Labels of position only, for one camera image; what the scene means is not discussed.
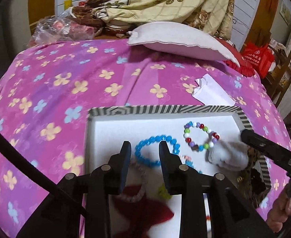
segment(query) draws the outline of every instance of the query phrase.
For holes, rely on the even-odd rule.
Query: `bead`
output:
[[[172,145],[175,145],[175,144],[176,144],[176,142],[177,142],[177,140],[176,140],[176,139],[173,139],[173,140],[171,140],[171,141],[170,141],[170,143],[171,143]]]

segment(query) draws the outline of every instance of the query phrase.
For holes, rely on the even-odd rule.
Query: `tray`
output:
[[[191,157],[193,167],[203,174],[213,176],[221,172],[237,186],[240,172],[233,172],[212,165],[208,162],[208,152],[193,152],[183,137],[184,125],[189,121],[203,123],[216,131],[224,141],[240,141],[240,132],[251,129],[249,120],[240,107],[235,106],[192,106],[192,105],[154,105],[154,106],[126,106],[126,107],[96,107],[89,111],[86,131],[86,171],[93,171],[108,162],[111,155],[120,151],[123,141],[128,140],[132,145],[132,157],[135,146],[144,139],[156,135],[171,135],[177,139],[180,147],[180,158],[185,162],[185,156]],[[208,140],[208,135],[199,128],[191,128],[191,137],[197,144]],[[145,146],[142,155],[152,160],[158,160],[158,143]],[[261,173],[262,180],[266,178],[267,190],[269,172],[264,157],[256,168]],[[152,226],[148,231],[151,238],[179,237],[181,216],[181,195],[173,196],[170,200],[163,200],[158,196],[158,188],[163,183],[160,167],[147,168],[146,186],[147,198],[164,202],[173,212],[174,217],[163,224]],[[135,170],[129,169],[126,185],[141,183]],[[125,231],[129,221],[124,219],[109,199],[111,233]]]

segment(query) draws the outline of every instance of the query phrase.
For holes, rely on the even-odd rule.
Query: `red fabric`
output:
[[[225,63],[235,71],[238,71],[240,74],[242,74],[245,77],[252,77],[255,74],[254,69],[252,68],[252,65],[246,61],[243,56],[237,51],[236,48],[228,44],[224,39],[216,38],[224,47],[226,47],[237,59],[238,63],[240,64],[240,67],[238,67],[234,62],[228,60],[225,61]]]
[[[129,196],[136,195],[141,185],[125,187],[123,193]],[[160,201],[147,199],[146,194],[136,202],[122,201],[112,197],[115,208],[130,221],[129,229],[114,235],[114,238],[149,238],[147,235],[151,226],[170,220],[174,213]]]

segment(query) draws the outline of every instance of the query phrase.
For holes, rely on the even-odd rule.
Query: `pink bedspread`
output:
[[[192,97],[196,78],[209,73],[241,106],[256,133],[291,150],[285,125],[260,83],[225,64],[200,61],[126,40],[64,42],[21,52],[0,80],[0,132],[54,182],[83,174],[84,132],[91,107],[201,105]],[[272,190],[261,203],[266,219],[286,182],[267,159]],[[0,226],[15,237],[47,192],[0,154]]]

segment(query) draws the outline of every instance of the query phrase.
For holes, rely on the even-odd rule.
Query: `flower pattern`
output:
[[[109,87],[105,88],[106,93],[110,93],[110,96],[116,96],[119,93],[119,90],[122,89],[122,85],[118,85],[117,83],[112,83]]]
[[[70,172],[79,176],[80,174],[80,166],[84,164],[84,158],[82,156],[74,157],[73,152],[67,151],[65,153],[65,161],[62,164],[63,169],[69,170]]]

